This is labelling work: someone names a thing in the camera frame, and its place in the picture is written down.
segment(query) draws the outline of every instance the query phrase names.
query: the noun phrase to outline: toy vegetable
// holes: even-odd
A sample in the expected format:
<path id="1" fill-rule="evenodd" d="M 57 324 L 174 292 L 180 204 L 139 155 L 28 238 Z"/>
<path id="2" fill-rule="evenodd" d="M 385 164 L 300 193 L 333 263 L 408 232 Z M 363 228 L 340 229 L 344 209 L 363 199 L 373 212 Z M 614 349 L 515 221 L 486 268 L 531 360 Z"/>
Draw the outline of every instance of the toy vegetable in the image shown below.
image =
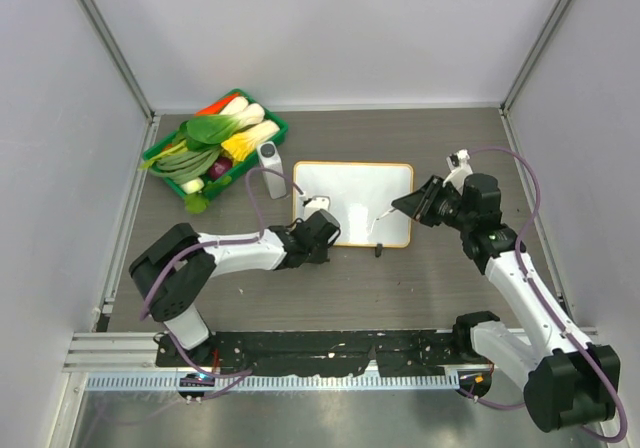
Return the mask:
<path id="1" fill-rule="evenodd" d="M 237 131 L 258 124 L 264 118 L 264 109 L 257 103 L 251 103 L 235 115 L 196 116 L 185 123 L 187 147 L 192 140 L 201 145 L 218 145 Z"/>
<path id="2" fill-rule="evenodd" d="M 222 111 L 220 111 L 221 115 L 235 115 L 236 113 L 240 113 L 244 111 L 249 106 L 249 100 L 247 100 L 244 96 L 238 96 L 231 100 L 227 106 L 225 106 Z"/>
<path id="3" fill-rule="evenodd" d="M 153 156 L 153 157 L 149 158 L 147 161 L 142 163 L 142 165 L 140 165 L 139 169 L 140 170 L 146 170 L 147 168 L 151 167 L 151 165 L 153 165 L 158 160 L 161 160 L 161 159 L 166 158 L 168 156 L 181 155 L 181 154 L 186 153 L 186 152 L 187 152 L 187 142 L 185 140 L 183 140 L 180 143 L 174 144 L 171 148 L 167 148 L 165 150 L 162 150 L 156 156 Z"/>
<path id="4" fill-rule="evenodd" d="M 220 155 L 220 147 L 212 147 L 204 152 L 182 153 L 157 160 L 149 168 L 149 173 L 161 178 L 169 178 L 177 185 L 187 183 L 203 175 Z"/>
<path id="5" fill-rule="evenodd" d="M 231 93 L 229 96 L 225 96 L 224 98 L 216 101 L 213 105 L 207 106 L 206 108 L 200 110 L 198 113 L 196 113 L 196 116 L 215 115 L 217 113 L 220 113 L 220 110 L 222 110 L 231 102 L 231 100 L 238 96 L 240 96 L 240 93 Z"/>
<path id="6" fill-rule="evenodd" d="M 204 181 L 202 178 L 194 178 L 191 181 L 187 181 L 180 185 L 180 189 L 184 191 L 187 195 L 191 193 L 197 193 L 202 188 L 204 188 Z"/>
<path id="7" fill-rule="evenodd" d="M 244 161 L 253 153 L 259 144 L 264 143 L 280 128 L 273 121 L 263 121 L 259 125 L 249 128 L 242 133 L 236 133 L 222 142 L 222 148 L 233 157 L 234 161 Z"/>
<path id="8" fill-rule="evenodd" d="M 213 181 L 216 181 L 231 168 L 233 168 L 233 162 L 229 158 L 219 156 L 218 159 L 213 162 L 213 165 L 209 168 L 207 174 Z"/>

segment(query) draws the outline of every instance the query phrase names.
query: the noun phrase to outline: gray table surface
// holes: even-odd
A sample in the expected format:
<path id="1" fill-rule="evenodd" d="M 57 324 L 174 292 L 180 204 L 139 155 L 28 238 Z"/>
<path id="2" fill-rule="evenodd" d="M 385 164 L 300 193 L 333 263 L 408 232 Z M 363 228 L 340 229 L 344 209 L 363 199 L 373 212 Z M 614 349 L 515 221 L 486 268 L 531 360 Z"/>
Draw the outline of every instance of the gray table surface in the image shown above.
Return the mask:
<path id="1" fill-rule="evenodd" d="M 445 156 L 461 148 L 508 146 L 497 109 L 433 109 L 287 112 L 290 127 L 280 147 L 285 173 L 298 161 L 409 163 L 415 187 L 448 172 Z M 188 116 L 163 116 L 158 137 Z M 503 154 L 472 160 L 475 171 L 496 176 L 504 220 L 515 229 L 529 216 L 514 161 Z M 287 224 L 290 198 L 271 200 L 256 176 L 252 186 L 268 224 Z M 182 200 L 160 179 L 148 176 L 136 215 L 125 266 L 171 226 L 190 222 L 199 232 L 256 230 L 244 183 L 237 182 L 201 215 L 185 212 Z M 526 238 L 543 279 L 550 276 L 535 230 Z M 214 330 L 345 330 L 447 328 L 456 316 L 492 310 L 509 326 L 518 322 L 498 291 L 462 253 L 458 234 L 446 227 L 413 225 L 411 244 L 387 249 L 334 247 L 331 262 L 279 272 L 234 273 L 211 280 L 196 304 Z M 141 297 L 128 273 L 121 277 L 109 331 L 152 331 L 139 322 Z"/>

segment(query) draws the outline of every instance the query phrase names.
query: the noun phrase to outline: metal frame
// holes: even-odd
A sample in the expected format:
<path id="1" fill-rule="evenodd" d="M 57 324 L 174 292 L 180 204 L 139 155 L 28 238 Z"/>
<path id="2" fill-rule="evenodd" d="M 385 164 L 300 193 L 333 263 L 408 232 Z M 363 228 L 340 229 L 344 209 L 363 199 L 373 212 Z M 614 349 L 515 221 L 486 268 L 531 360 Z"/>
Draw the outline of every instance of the metal frame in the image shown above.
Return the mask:
<path id="1" fill-rule="evenodd" d="M 96 6 L 96 2 L 94 0 L 78 0 L 78 3 L 80 3 L 82 10 L 91 23 L 91 26 L 96 31 L 98 38 L 100 38 L 100 41 L 107 50 L 107 53 L 113 60 L 113 63 L 116 65 L 118 72 L 120 73 L 120 75 L 122 75 L 127 88 L 129 88 L 129 90 L 131 91 L 131 94 L 144 113 L 144 116 L 147 119 L 151 120 L 154 116 L 153 109 L 147 101 L 142 88 L 140 88 L 140 85 L 138 84 L 138 81 L 136 80 L 136 77 L 133 74 L 129 63 L 127 63 L 127 60 L 122 54 L 122 51 L 120 50 L 118 43 L 111 33 L 109 26 L 100 13 L 100 10 Z"/>
<path id="2" fill-rule="evenodd" d="M 358 110 L 431 110 L 452 108 L 500 108 L 499 101 L 477 102 L 424 102 L 424 103 L 329 103 L 320 105 L 269 105 L 269 109 L 280 113 L 293 113 L 298 111 L 358 111 Z M 159 108 L 156 115 L 184 115 L 189 108 L 162 109 Z"/>
<path id="3" fill-rule="evenodd" d="M 593 328 L 581 328 L 597 343 L 598 335 Z M 523 342 L 528 338 L 522 329 L 509 330 Z M 67 384 L 61 398 L 58 417 L 52 429 L 49 448 L 68 448 L 73 431 L 81 413 L 85 392 L 89 391 L 164 391 L 175 392 L 179 379 L 189 368 L 158 368 L 155 366 L 156 351 L 153 341 L 155 333 L 76 333 L 64 362 L 63 372 Z M 259 377 L 239 391 L 299 392 L 324 390 L 415 390 L 455 389 L 459 383 L 459 372 L 482 371 L 489 365 L 449 365 L 444 376 L 409 377 L 383 379 L 377 374 L 374 362 L 364 375 L 357 378 L 320 379 L 282 377 L 267 379 Z M 224 382 L 215 389 L 220 389 Z M 611 423 L 601 424 L 605 432 L 612 432 Z"/>
<path id="4" fill-rule="evenodd" d="M 513 131 L 513 125 L 511 123 L 511 117 L 508 114 L 505 114 L 504 110 L 500 110 L 500 118 L 502 119 L 502 125 L 504 126 L 504 130 L 507 134 L 507 140 L 509 141 L 509 146 L 513 151 L 518 154 L 522 154 L 522 150 L 520 149 L 520 142 L 518 141 L 517 134 Z M 520 180 L 522 182 L 522 186 L 524 188 L 524 194 L 527 198 L 527 203 L 529 204 L 529 209 L 533 210 L 533 206 L 535 205 L 535 190 L 533 187 L 533 182 L 529 178 L 527 172 L 522 167 L 522 165 L 516 162 L 516 168 L 518 170 L 518 174 L 520 175 Z M 544 253 L 545 260 L 547 262 L 547 266 L 549 268 L 549 273 L 551 274 L 551 281 L 553 282 L 553 287 L 555 288 L 556 294 L 561 297 L 560 300 L 565 302 L 565 308 L 569 313 L 569 316 L 572 316 L 571 313 L 571 305 L 568 303 L 566 292 L 564 288 L 564 284 L 562 283 L 562 276 L 560 275 L 560 271 L 558 269 L 558 265 L 555 262 L 555 250 L 551 247 L 549 243 L 549 238 L 547 237 L 547 233 L 544 228 L 544 217 L 541 217 L 539 214 L 534 220 L 536 230 L 538 231 L 538 236 L 540 237 L 540 244 L 542 245 L 542 252 Z"/>
<path id="5" fill-rule="evenodd" d="M 159 125 L 160 117 L 154 116 L 149 122 L 147 131 L 142 140 L 142 146 L 140 148 L 141 152 L 144 152 L 153 146 Z M 100 304 L 98 305 L 102 307 L 101 311 L 104 314 L 111 313 L 109 311 L 109 308 L 111 307 L 105 306 L 105 304 L 112 305 L 115 301 L 116 291 L 118 290 L 118 283 L 120 282 L 120 275 L 122 273 L 122 267 L 124 266 L 127 247 L 129 246 L 129 238 L 131 237 L 131 231 L 133 230 L 133 222 L 135 221 L 136 213 L 138 211 L 138 204 L 140 203 L 140 197 L 142 196 L 145 178 L 146 171 L 135 170 L 132 175 L 127 204 L 125 205 L 124 212 L 122 213 L 122 217 L 119 222 L 118 235 L 116 238 L 115 248 L 113 250 L 113 256 L 109 263 L 107 279 Z"/>
<path id="6" fill-rule="evenodd" d="M 535 43 L 529 50 L 529 54 L 525 58 L 516 79 L 513 81 L 509 92 L 507 93 L 507 97 L 501 105 L 502 111 L 508 113 L 516 98 L 520 94 L 520 91 L 524 87 L 525 83 L 529 79 L 531 72 L 535 68 L 540 56 L 544 52 L 547 47 L 549 41 L 553 37 L 556 31 L 558 31 L 558 27 L 560 23 L 564 19 L 567 14 L 568 9 L 571 7 L 573 0 L 557 0 L 554 5 L 549 17 L 545 21 L 538 38 Z"/>

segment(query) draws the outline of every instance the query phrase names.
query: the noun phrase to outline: whiteboard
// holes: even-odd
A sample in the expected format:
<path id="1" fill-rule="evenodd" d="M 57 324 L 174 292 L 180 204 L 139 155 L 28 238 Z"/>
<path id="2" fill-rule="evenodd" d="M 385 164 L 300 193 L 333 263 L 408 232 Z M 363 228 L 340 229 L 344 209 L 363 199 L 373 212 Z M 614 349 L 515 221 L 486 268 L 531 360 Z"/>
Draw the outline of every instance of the whiteboard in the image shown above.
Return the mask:
<path id="1" fill-rule="evenodd" d="M 404 248 L 411 239 L 411 220 L 396 211 L 375 221 L 391 201 L 413 191 L 413 168 L 399 163 L 334 163 L 301 161 L 294 181 L 308 196 L 327 196 L 329 212 L 340 222 L 338 246 Z M 302 218 L 300 194 L 295 192 L 293 218 Z"/>

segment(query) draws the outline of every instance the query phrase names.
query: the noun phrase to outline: white wall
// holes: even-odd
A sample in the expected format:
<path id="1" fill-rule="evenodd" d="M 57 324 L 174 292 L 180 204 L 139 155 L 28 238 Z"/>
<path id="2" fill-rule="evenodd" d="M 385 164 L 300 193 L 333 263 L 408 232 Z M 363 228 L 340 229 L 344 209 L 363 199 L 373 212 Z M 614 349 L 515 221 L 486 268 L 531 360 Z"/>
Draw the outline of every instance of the white wall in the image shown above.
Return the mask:
<path id="1" fill-rule="evenodd" d="M 75 0 L 0 0 L 0 438 L 42 447 L 145 122 Z"/>
<path id="2" fill-rule="evenodd" d="M 96 0 L 150 103 L 502 101 L 555 0 Z"/>
<path id="3" fill-rule="evenodd" d="M 578 320 L 622 358 L 640 443 L 640 0 L 576 0 L 513 109 Z"/>

